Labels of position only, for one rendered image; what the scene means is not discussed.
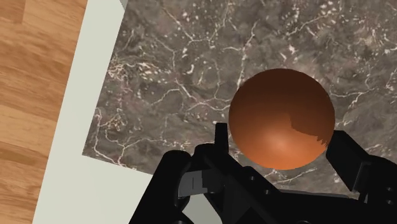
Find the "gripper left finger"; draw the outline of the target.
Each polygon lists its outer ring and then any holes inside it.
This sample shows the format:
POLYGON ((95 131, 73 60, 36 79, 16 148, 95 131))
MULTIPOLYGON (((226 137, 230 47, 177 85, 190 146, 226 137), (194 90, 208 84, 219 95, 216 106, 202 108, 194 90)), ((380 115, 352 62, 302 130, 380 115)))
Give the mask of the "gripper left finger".
POLYGON ((129 224, 194 224, 183 210, 198 194, 222 224, 278 224, 260 203, 274 189, 229 155, 227 124, 217 123, 213 143, 196 146, 193 154, 171 150, 163 155, 129 224))

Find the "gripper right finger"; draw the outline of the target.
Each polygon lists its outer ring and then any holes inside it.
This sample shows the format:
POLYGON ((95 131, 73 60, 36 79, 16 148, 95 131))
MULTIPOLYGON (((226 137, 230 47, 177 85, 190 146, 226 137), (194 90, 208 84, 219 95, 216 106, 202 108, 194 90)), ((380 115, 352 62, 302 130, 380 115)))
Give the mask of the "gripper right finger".
POLYGON ((360 202, 397 206, 396 163, 368 154, 343 130, 333 132, 326 158, 360 202))

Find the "brown egg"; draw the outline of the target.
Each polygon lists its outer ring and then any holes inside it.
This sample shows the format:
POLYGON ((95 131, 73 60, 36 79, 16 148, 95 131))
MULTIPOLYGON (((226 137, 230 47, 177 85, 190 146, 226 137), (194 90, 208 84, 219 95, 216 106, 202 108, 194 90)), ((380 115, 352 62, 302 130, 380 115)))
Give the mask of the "brown egg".
POLYGON ((230 103, 228 124, 248 159, 262 167, 290 170, 325 151, 335 109, 314 78, 293 69, 269 69, 239 87, 230 103))

